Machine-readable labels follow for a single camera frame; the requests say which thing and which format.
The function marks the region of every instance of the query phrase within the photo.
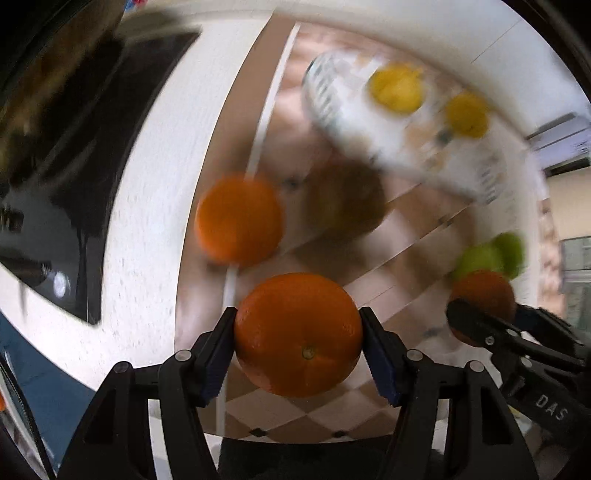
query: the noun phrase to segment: white wall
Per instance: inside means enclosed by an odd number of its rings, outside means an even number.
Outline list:
[[[589,101],[540,35],[501,0],[148,0],[182,14],[279,8],[418,53],[481,90],[523,135]]]

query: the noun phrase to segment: screw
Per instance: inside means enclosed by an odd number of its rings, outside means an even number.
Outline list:
[[[413,349],[407,352],[407,358],[413,362],[420,362],[423,359],[423,354]]]
[[[468,366],[470,367],[470,370],[476,373],[484,371],[484,365],[482,365],[478,360],[472,360],[472,362],[470,362]]]
[[[174,357],[179,362],[186,362],[191,358],[191,351],[190,350],[179,350],[174,354]]]
[[[127,372],[127,369],[130,367],[129,362],[119,362],[115,364],[113,367],[113,372],[116,374],[122,374],[123,372]]]

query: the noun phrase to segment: lemon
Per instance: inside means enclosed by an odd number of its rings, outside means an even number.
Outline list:
[[[482,138],[488,131],[488,105],[472,92],[462,92],[445,107],[447,123],[466,137]]]
[[[369,79],[369,92],[379,104],[396,113],[409,114],[424,101],[421,70],[406,64],[390,64]]]

